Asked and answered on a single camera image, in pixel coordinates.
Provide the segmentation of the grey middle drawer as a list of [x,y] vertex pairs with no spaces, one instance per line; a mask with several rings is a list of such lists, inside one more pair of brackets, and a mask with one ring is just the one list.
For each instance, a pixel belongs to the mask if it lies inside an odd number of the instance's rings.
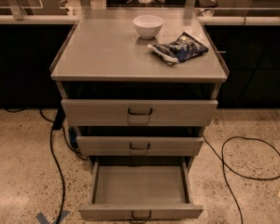
[[79,149],[89,156],[196,156],[201,137],[79,136]]

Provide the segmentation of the grey drawer cabinet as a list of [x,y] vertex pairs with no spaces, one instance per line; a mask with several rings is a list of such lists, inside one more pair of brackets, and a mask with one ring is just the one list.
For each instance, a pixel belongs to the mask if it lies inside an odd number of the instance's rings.
[[[163,19],[159,33],[144,39],[133,19]],[[147,49],[169,44],[184,32],[208,47],[201,56],[168,65]],[[70,35],[53,68],[63,99],[216,100],[228,68],[196,16],[178,8],[91,10]],[[79,136],[201,137],[206,126],[71,126]]]

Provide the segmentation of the blue tape cross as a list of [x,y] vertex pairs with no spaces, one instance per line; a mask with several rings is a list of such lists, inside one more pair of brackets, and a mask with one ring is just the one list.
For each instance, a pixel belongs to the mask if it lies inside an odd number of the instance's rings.
[[39,224],[61,224],[62,221],[70,214],[67,210],[62,210],[62,212],[51,222],[44,216],[43,213],[39,212],[36,215],[36,220]]

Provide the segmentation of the grey top drawer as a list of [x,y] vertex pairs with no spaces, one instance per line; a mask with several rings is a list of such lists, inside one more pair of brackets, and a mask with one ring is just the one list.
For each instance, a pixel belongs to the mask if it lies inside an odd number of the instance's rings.
[[207,126],[216,100],[63,99],[71,126]]

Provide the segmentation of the grey drawer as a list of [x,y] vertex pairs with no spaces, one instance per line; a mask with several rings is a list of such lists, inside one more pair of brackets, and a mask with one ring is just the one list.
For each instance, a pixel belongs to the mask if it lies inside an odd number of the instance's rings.
[[90,200],[79,208],[84,219],[131,222],[197,218],[202,211],[190,196],[188,168],[182,160],[164,165],[97,161]]
[[201,137],[79,136],[79,149],[89,156],[196,156]]
[[216,100],[63,99],[71,126],[207,126]]

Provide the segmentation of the white bowl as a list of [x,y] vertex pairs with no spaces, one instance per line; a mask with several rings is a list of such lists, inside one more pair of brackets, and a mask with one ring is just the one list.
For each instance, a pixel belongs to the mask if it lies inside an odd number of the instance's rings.
[[163,19],[154,15],[141,15],[133,19],[135,31],[144,39],[153,39],[161,30]]

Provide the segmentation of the grey bottom drawer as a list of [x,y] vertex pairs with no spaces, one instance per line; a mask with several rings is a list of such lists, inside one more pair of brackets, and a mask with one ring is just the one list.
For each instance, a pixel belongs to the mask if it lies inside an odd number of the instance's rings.
[[164,165],[97,161],[90,200],[79,208],[84,219],[131,222],[197,218],[202,211],[190,196],[188,168],[182,160]]

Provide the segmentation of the blue white snack bag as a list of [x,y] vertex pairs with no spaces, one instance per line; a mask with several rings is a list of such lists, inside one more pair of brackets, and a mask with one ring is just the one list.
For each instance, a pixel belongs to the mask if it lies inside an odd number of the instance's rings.
[[208,51],[206,45],[186,31],[174,42],[169,44],[148,44],[147,49],[168,65],[183,63]]

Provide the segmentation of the dark counter cabinets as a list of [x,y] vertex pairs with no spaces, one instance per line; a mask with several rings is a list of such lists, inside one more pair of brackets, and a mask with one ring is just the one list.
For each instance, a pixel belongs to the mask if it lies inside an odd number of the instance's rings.
[[[77,25],[0,23],[0,107],[61,101],[51,73]],[[217,94],[220,107],[280,108],[280,26],[203,28],[229,71]]]

